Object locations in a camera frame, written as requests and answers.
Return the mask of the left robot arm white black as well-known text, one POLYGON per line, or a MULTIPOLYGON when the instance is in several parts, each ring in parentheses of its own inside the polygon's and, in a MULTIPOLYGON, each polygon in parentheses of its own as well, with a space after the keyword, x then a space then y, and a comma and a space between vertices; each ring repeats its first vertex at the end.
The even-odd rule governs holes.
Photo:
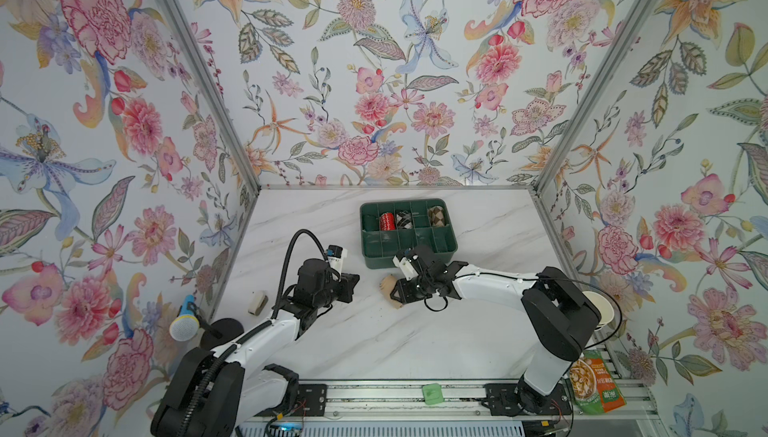
POLYGON ((270 358, 295 342, 323 309, 353 301, 357 274, 336 258, 308 259, 298 281, 276 302, 277 314, 213 349, 196 347, 182 358, 153 417, 153 436, 229 436, 268 409, 283 412, 296 401, 298 376, 270 358))

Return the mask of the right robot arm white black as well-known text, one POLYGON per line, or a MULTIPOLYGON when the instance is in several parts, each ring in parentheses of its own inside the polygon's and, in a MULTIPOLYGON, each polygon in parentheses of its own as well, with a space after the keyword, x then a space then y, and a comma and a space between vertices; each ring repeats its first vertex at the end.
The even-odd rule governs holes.
POLYGON ((397 308, 440 298, 485 301, 526 314, 539 344, 518 383, 521 402, 550 398, 593 334, 612 320, 612 311, 598 303, 602 295, 581 290, 556 267, 493 271, 463 261, 445 263, 424 245, 399 251, 393 263, 401 276, 384 278, 380 291, 397 308))

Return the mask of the striped tan maroon purple sock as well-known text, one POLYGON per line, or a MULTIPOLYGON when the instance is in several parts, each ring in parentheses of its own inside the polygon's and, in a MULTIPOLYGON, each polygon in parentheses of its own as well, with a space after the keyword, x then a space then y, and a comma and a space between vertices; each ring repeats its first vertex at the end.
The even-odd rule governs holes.
POLYGON ((395 290, 398 278, 394 275, 388 275, 380 282, 380 293, 386 299, 386 301, 394 308, 401 308, 402 304, 392 297, 392 292, 395 290))

